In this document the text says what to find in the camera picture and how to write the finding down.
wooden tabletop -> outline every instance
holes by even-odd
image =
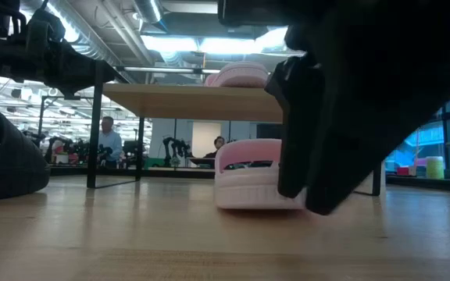
[[[105,84],[104,95],[137,116],[282,123],[282,110],[263,89]]]
[[[322,217],[219,210],[212,180],[57,176],[0,200],[0,280],[450,281],[450,193],[353,194]]]

red object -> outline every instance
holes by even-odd
[[[76,153],[69,155],[69,164],[77,164],[79,157]]]
[[[409,167],[397,168],[397,176],[408,176],[408,175],[409,175]]]

pink and white object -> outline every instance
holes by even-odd
[[[269,78],[265,66],[256,62],[232,62],[220,70],[220,73],[208,76],[208,87],[255,87],[264,88]]]
[[[215,205],[233,209],[303,209],[305,189],[294,199],[277,191],[281,140],[238,140],[215,159]],[[272,161],[270,167],[225,170],[235,163]]]

wooden surface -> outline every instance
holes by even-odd
[[[212,184],[56,177],[2,200],[0,280],[450,280],[450,193],[389,187],[321,217],[219,211]]]
[[[282,110],[263,89],[105,84],[104,95],[137,116],[282,123]]]

person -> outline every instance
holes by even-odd
[[[102,132],[98,136],[98,147],[106,150],[106,152],[98,156],[98,160],[105,159],[105,167],[110,169],[117,168],[117,161],[123,150],[121,136],[114,132],[113,126],[114,118],[110,116],[104,117],[102,119]]]
[[[215,152],[211,152],[208,153],[207,155],[204,156],[204,158],[215,158],[216,157],[216,153],[218,152],[218,150],[225,145],[225,139],[223,137],[216,137],[215,141],[215,148],[216,151]]]

